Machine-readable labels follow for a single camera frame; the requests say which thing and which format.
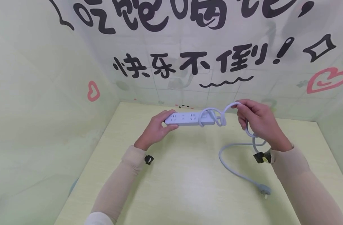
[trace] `power strip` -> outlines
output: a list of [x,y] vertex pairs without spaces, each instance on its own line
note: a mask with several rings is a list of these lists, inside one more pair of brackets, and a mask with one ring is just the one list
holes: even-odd
[[[179,126],[199,126],[199,116],[201,112],[185,112],[185,113],[173,113],[167,119],[165,119],[166,125],[179,125]],[[214,125],[216,118],[213,111],[204,112],[201,116],[201,122],[203,125]]]
[[[217,124],[218,126],[226,126],[226,118],[225,118],[225,113],[226,111],[232,107],[232,106],[236,106],[236,105],[240,105],[240,102],[233,102],[231,104],[229,104],[228,106],[225,107],[225,109],[223,111],[220,111],[219,109],[216,108],[206,108],[201,112],[185,112],[185,113],[173,113],[171,114],[171,116],[169,116],[167,119],[165,119],[164,123],[166,123],[166,125],[179,125],[179,126],[201,126],[204,127],[204,125],[214,125]],[[219,159],[221,161],[221,163],[223,164],[223,166],[225,166],[225,168],[230,171],[231,173],[233,173],[234,175],[243,178],[251,183],[253,183],[254,185],[256,185],[256,187],[259,189],[259,192],[263,195],[265,195],[265,198],[271,194],[271,188],[269,188],[268,186],[264,185],[264,184],[260,184],[250,178],[247,178],[244,175],[239,174],[238,172],[236,172],[235,170],[233,170],[232,168],[230,168],[224,161],[222,158],[222,153],[225,149],[233,146],[233,145],[252,145],[254,147],[255,152],[258,154],[259,151],[257,150],[256,146],[263,146],[264,144],[266,144],[266,141],[264,141],[262,144],[256,144],[255,142],[255,138],[257,138],[257,136],[255,134],[251,134],[249,132],[249,129],[247,127],[247,121],[246,121],[246,129],[245,132],[247,133],[248,136],[252,137],[252,143],[232,143],[232,144],[228,144],[225,145],[224,147],[221,148],[221,150],[219,151]]]

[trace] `electrical outlet socket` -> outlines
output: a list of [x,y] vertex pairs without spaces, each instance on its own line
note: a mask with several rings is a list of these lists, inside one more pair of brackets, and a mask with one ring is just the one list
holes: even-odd
[[[173,113],[167,119],[165,119],[166,125],[177,124],[179,126],[199,126],[200,112],[185,112],[185,113]],[[209,112],[204,112],[201,116],[201,123],[203,125],[214,125],[215,121],[210,116]]]

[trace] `arm sleeve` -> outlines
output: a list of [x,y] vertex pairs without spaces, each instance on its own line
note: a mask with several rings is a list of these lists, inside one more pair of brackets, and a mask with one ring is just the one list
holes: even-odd
[[271,150],[271,164],[301,225],[343,225],[341,209],[299,149]]
[[145,163],[145,151],[130,146],[120,164],[103,185],[91,213],[101,212],[115,224],[129,195],[131,186]]

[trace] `light yellow table surface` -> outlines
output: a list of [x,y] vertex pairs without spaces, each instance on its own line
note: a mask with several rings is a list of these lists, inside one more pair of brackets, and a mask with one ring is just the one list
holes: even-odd
[[[165,109],[172,108],[120,103],[55,225],[84,224],[127,147],[150,118]],[[226,119],[226,127],[180,127],[153,145],[148,154],[155,160],[138,176],[117,224],[299,224],[271,165],[257,164],[251,146],[233,147],[223,157],[240,173],[271,187],[268,199],[220,163],[222,146],[251,142],[235,114],[227,114]],[[278,123],[343,211],[343,176],[318,125],[289,119],[278,119]]]

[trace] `power cord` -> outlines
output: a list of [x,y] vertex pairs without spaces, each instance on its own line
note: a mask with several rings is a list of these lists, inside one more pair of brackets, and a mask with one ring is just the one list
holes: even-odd
[[[229,104],[227,107],[225,107],[224,111],[220,111],[219,109],[216,109],[216,108],[211,108],[211,107],[208,107],[206,109],[204,109],[203,111],[201,111],[201,113],[199,114],[199,118],[198,118],[198,123],[201,127],[204,127],[204,125],[202,124],[201,120],[202,120],[202,115],[204,112],[208,112],[210,117],[216,122],[216,124],[221,127],[221,126],[226,126],[226,118],[225,118],[225,113],[226,111],[232,107],[232,106],[236,106],[236,105],[240,105],[241,103],[240,102],[233,102],[231,104]],[[215,115],[215,112],[218,112],[220,114],[220,116],[216,116]],[[236,172],[235,170],[233,170],[232,168],[230,168],[228,165],[226,165],[225,161],[223,160],[223,157],[222,157],[222,153],[225,149],[233,146],[233,145],[252,145],[254,147],[254,151],[256,153],[259,153],[259,151],[257,150],[256,146],[263,146],[264,144],[266,144],[266,141],[264,141],[262,144],[256,144],[255,142],[255,138],[258,138],[255,134],[251,134],[249,132],[249,129],[248,129],[248,121],[246,121],[246,129],[245,129],[245,132],[247,133],[247,135],[249,135],[250,137],[252,137],[252,143],[231,143],[231,144],[228,144],[228,145],[225,145],[224,147],[222,147],[219,151],[219,159],[221,161],[221,163],[223,164],[223,166],[225,166],[225,168],[230,171],[231,173],[233,173],[234,175],[237,175],[238,177],[240,178],[243,178],[251,183],[253,183],[254,185],[256,185],[256,187],[259,189],[259,192],[263,195],[265,195],[265,198],[267,198],[268,195],[271,195],[271,188],[264,185],[264,184],[260,184],[244,175],[241,175],[239,174],[238,172]]]

